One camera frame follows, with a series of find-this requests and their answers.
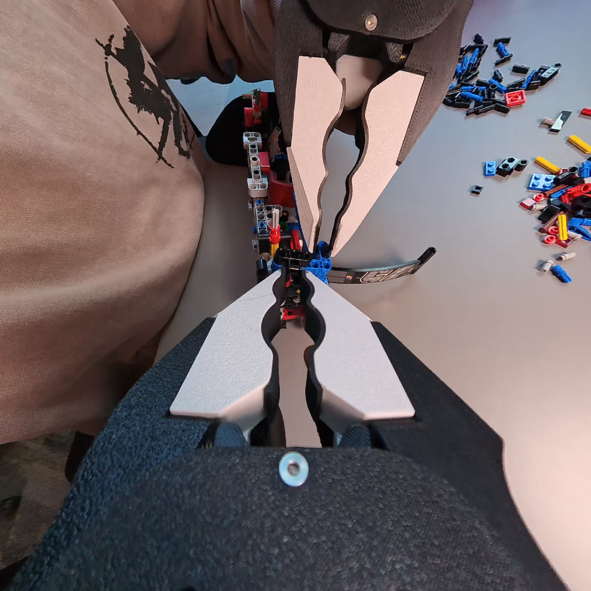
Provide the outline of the pile of loose lego pieces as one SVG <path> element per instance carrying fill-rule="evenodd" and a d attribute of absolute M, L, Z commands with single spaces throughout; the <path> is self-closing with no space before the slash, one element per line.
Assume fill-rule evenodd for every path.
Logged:
<path fill-rule="evenodd" d="M 544 118 L 540 126 L 549 135 L 558 134 L 572 115 L 561 110 L 555 118 Z M 531 194 L 519 203 L 528 212 L 537 214 L 537 231 L 546 245 L 567 248 L 575 240 L 590 241 L 590 143 L 570 135 L 566 144 L 580 152 L 582 160 L 571 166 L 558 166 L 544 156 L 533 159 L 536 170 L 531 173 L 525 190 Z M 485 161 L 483 176 L 507 178 L 523 172 L 530 160 L 516 157 Z"/>

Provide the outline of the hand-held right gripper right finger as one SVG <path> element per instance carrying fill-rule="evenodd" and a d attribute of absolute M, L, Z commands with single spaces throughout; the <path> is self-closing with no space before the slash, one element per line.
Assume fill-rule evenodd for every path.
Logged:
<path fill-rule="evenodd" d="M 415 409 L 370 318 L 311 273 L 304 273 L 308 356 L 306 402 L 323 447 L 335 433 Z"/>

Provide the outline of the person's left hand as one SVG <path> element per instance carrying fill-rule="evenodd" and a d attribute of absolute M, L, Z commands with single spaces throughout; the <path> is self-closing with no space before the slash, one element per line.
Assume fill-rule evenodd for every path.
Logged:
<path fill-rule="evenodd" d="M 365 131 L 361 107 L 344 109 L 335 127 L 344 134 L 354 136 L 355 145 L 360 152 L 364 149 Z"/>

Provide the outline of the black lego perpendicular connector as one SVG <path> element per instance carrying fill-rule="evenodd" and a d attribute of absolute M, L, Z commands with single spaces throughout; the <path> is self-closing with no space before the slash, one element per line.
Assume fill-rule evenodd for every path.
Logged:
<path fill-rule="evenodd" d="M 313 255 L 297 249 L 279 248 L 273 256 L 273 262 L 280 267 L 300 270 L 309 266 Z"/>

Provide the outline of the lego car model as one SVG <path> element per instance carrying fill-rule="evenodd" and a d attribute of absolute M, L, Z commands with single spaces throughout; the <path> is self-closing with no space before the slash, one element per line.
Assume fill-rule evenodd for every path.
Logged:
<path fill-rule="evenodd" d="M 270 270 L 270 266 L 277 249 L 314 253 L 319 242 L 313 247 L 303 237 L 287 153 L 281 150 L 282 130 L 275 100 L 271 99 L 270 93 L 255 89 L 245 93 L 242 101 L 245 118 L 242 141 L 249 168 L 247 189 L 249 209 L 254 219 L 253 246 L 258 253 L 256 280 L 260 283 L 275 272 Z M 332 245 L 327 244 L 332 261 Z M 435 253 L 436 249 L 429 247 L 415 260 L 376 268 L 335 267 L 332 263 L 328 282 L 375 284 L 413 275 Z M 306 270 L 279 267 L 279 270 L 282 269 L 287 269 L 287 278 L 281 303 L 281 327 L 286 328 L 291 321 L 305 327 L 301 271 Z"/>

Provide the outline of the pile of black blue pins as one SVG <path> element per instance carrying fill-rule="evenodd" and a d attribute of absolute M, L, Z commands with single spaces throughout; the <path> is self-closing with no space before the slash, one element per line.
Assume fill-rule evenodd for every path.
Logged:
<path fill-rule="evenodd" d="M 513 107 L 526 103 L 527 93 L 543 87 L 558 75 L 562 64 L 542 64 L 537 68 L 513 62 L 510 36 L 492 42 L 497 55 L 489 76 L 481 70 L 489 44 L 480 34 L 460 48 L 454 78 L 443 99 L 443 105 L 460 109 L 466 116 L 488 112 L 507 114 Z"/>

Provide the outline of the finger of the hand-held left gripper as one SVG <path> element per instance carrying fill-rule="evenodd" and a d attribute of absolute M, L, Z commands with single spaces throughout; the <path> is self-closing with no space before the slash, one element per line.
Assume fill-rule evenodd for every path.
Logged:
<path fill-rule="evenodd" d="M 400 70 L 371 87 L 362 108 L 364 148 L 347 179 L 346 202 L 331 239 L 336 255 L 395 174 L 424 76 Z"/>
<path fill-rule="evenodd" d="M 290 172 L 306 243 L 317 243 L 321 192 L 328 177 L 326 143 L 344 108 L 344 81 L 322 57 L 299 57 Z"/>

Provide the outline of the blue L-shaped lego beam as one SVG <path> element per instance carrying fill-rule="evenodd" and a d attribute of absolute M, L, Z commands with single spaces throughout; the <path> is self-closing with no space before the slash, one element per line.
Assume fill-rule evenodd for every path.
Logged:
<path fill-rule="evenodd" d="M 330 258 L 330 250 L 329 245 L 325 241 L 320 241 L 314 251 L 311 253 L 313 255 L 313 259 L 311 260 L 309 266 L 303 268 L 304 270 L 312 273 L 318 279 L 320 279 L 323 283 L 329 284 L 328 282 L 328 274 L 329 271 L 332 269 L 332 261 Z M 271 261 L 270 270 L 276 271 L 279 270 L 280 266 L 277 266 L 273 259 Z"/>

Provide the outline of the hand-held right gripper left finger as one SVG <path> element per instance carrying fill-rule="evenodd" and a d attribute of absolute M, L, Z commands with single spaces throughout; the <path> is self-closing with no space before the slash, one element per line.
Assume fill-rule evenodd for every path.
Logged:
<path fill-rule="evenodd" d="M 263 419 L 268 444 L 285 444 L 278 355 L 285 270 L 278 270 L 221 311 L 171 407 L 170 414 L 235 423 L 248 431 Z"/>

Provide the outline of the person's left forearm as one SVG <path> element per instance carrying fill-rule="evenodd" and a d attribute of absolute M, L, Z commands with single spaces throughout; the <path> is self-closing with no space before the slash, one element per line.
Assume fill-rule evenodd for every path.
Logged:
<path fill-rule="evenodd" d="M 114 1 L 166 78 L 274 77 L 280 1 Z"/>

